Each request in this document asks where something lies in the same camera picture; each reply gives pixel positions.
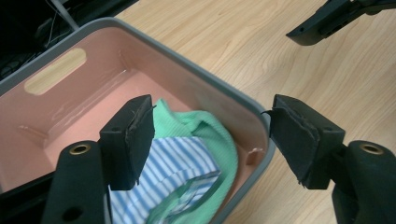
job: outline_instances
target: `wooden table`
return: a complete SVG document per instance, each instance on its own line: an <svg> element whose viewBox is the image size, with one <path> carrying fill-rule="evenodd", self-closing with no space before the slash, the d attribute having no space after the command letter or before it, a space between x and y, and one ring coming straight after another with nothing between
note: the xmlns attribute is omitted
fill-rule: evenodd
<svg viewBox="0 0 396 224"><path fill-rule="evenodd" d="M312 47L285 34L325 1L141 0L117 17L270 108L296 97L352 140L396 152L396 10L361 16ZM298 185L276 152L227 223L335 223L331 192Z"/></svg>

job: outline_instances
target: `clothing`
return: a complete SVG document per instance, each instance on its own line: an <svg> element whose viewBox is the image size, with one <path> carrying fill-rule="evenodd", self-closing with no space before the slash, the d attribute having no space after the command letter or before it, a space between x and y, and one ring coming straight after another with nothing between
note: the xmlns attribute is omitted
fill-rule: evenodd
<svg viewBox="0 0 396 224"><path fill-rule="evenodd" d="M167 205L167 217L172 218L199 201L219 174L219 167L202 139L154 139L139 178L140 184L127 191L110 191L113 221L144 223L150 210L178 189L180 197Z"/></svg>
<svg viewBox="0 0 396 224"><path fill-rule="evenodd" d="M161 99L156 103L153 113L154 138L200 137L219 166L221 174L196 204L169 217L169 204L175 204L175 200L181 195L180 190L183 191L183 188L175 190L150 211L148 223L208 223L222 204L236 175L238 157L233 139L222 124L206 111L173 112L165 100Z"/></svg>

